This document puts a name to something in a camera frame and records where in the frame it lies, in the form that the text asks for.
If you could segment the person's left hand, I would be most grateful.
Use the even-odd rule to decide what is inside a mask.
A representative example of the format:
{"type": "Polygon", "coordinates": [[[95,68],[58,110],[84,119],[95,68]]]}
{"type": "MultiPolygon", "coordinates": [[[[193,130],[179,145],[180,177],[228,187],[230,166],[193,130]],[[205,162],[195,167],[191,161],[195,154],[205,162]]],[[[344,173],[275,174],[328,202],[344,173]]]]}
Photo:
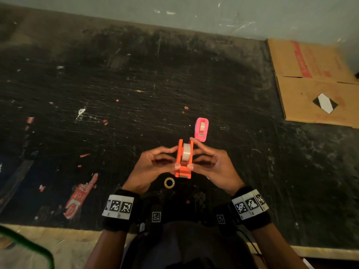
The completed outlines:
{"type": "Polygon", "coordinates": [[[176,163],[176,162],[156,162],[156,155],[166,153],[168,155],[176,152],[178,146],[167,148],[160,146],[148,151],[145,151],[139,157],[139,160],[134,166],[133,171],[129,175],[126,182],[123,184],[122,189],[137,193],[144,194],[150,187],[151,183],[157,179],[158,176],[166,172],[157,172],[157,165],[176,163]]]}

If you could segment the person's right hand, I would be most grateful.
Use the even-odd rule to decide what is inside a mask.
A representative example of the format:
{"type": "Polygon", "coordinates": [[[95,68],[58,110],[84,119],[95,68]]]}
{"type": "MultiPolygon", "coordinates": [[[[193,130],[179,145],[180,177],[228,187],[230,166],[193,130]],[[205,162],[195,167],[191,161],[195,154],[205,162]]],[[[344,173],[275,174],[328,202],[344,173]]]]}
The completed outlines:
{"type": "Polygon", "coordinates": [[[245,186],[225,150],[209,147],[193,137],[190,140],[198,147],[197,149],[213,150],[212,158],[195,158],[192,163],[207,167],[209,169],[207,178],[215,186],[224,190],[230,196],[233,196],[241,187],[245,186]]]}

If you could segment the orange tape dispenser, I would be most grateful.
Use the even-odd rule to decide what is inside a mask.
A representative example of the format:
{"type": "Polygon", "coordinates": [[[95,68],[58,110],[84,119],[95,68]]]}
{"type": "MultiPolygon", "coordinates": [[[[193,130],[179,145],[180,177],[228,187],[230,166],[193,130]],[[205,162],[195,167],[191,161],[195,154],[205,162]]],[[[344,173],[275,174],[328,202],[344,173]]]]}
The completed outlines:
{"type": "Polygon", "coordinates": [[[181,161],[181,152],[182,152],[182,146],[183,146],[184,142],[183,142],[183,139],[180,139],[178,142],[178,149],[177,149],[177,156],[176,156],[177,161],[176,162],[181,164],[181,168],[175,172],[175,177],[191,179],[191,170],[189,170],[187,168],[187,165],[189,163],[192,163],[194,142],[192,140],[190,140],[189,143],[191,144],[191,148],[192,148],[191,158],[190,158],[189,162],[182,162],[181,161]]]}

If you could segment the person's right forearm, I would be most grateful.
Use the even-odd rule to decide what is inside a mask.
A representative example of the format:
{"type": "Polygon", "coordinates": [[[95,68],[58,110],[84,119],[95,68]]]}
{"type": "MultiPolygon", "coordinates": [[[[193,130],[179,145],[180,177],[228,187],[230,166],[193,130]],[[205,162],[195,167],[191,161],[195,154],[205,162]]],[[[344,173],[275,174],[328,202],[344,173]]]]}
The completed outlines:
{"type": "Polygon", "coordinates": [[[309,269],[273,223],[251,233],[268,269],[309,269]]]}

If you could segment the person's left forearm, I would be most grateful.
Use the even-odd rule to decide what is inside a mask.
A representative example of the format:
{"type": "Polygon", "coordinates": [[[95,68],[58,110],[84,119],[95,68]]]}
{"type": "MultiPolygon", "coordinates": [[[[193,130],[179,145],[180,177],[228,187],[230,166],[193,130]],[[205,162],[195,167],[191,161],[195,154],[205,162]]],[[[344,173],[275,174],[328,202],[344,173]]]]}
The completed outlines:
{"type": "Polygon", "coordinates": [[[120,269],[127,233],[103,230],[84,269],[120,269]]]}

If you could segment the pink tape dispenser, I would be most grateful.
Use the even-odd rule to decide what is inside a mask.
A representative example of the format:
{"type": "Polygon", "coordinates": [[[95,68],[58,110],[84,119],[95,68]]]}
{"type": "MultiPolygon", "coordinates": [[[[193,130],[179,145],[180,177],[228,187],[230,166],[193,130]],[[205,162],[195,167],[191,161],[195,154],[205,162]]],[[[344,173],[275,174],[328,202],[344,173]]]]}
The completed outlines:
{"type": "Polygon", "coordinates": [[[199,118],[196,120],[196,123],[195,123],[194,138],[197,139],[197,140],[199,140],[199,141],[201,141],[201,142],[205,142],[206,139],[207,139],[208,128],[209,128],[209,121],[208,121],[208,119],[199,117],[199,118]],[[199,135],[200,122],[205,122],[205,124],[206,124],[206,127],[205,127],[205,135],[204,135],[204,136],[200,136],[200,135],[199,135]]]}

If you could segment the black wristband with marker tags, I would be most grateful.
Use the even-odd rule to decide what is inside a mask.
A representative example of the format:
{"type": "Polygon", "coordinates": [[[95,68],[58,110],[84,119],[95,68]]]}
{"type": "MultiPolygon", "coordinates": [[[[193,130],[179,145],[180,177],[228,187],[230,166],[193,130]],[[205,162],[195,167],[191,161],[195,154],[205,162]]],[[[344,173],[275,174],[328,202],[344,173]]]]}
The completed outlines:
{"type": "Polygon", "coordinates": [[[102,213],[102,229],[117,232],[129,232],[130,226],[141,213],[140,195],[119,189],[109,195],[102,213]]]}
{"type": "Polygon", "coordinates": [[[272,223],[269,206],[258,190],[251,186],[241,187],[231,198],[236,219],[249,231],[254,231],[272,223]]]}

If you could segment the person's dark shirt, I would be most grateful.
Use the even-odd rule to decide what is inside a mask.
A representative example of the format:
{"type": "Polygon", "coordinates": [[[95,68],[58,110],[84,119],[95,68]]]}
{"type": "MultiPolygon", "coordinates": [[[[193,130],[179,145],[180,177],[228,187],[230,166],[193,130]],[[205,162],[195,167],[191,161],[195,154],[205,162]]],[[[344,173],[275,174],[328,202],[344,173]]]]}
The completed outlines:
{"type": "Polygon", "coordinates": [[[121,269],[258,269],[236,232],[176,221],[139,233],[125,248],[121,269]]]}

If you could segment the red torn sticker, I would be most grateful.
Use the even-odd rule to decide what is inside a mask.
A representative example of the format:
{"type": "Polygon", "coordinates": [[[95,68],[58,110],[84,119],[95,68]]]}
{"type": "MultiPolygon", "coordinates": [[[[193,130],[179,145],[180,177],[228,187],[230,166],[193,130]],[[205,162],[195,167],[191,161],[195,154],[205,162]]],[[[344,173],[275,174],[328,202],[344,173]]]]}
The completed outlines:
{"type": "Polygon", "coordinates": [[[79,211],[86,197],[95,186],[98,179],[98,173],[94,173],[91,180],[86,184],[79,184],[74,193],[69,198],[65,206],[64,217],[68,220],[73,219],[79,211]]]}

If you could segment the flattened cardboard box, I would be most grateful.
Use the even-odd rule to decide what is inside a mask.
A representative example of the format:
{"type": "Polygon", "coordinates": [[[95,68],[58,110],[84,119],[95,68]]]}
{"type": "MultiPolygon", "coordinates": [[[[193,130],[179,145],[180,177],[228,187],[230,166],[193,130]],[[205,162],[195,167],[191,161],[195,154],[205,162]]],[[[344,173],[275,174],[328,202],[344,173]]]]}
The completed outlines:
{"type": "Polygon", "coordinates": [[[336,46],[267,42],[285,120],[359,129],[359,80],[336,46]]]}

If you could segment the green metal bar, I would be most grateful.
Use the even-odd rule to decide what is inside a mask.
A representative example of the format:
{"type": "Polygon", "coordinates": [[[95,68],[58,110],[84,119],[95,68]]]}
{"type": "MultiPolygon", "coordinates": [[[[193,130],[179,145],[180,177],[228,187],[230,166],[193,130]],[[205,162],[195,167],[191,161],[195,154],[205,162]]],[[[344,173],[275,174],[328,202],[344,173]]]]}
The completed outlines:
{"type": "Polygon", "coordinates": [[[48,249],[42,247],[37,243],[34,243],[23,235],[2,225],[0,225],[0,235],[3,235],[12,240],[14,243],[19,244],[24,248],[27,248],[30,251],[43,256],[48,261],[48,269],[55,269],[54,257],[48,249]]]}

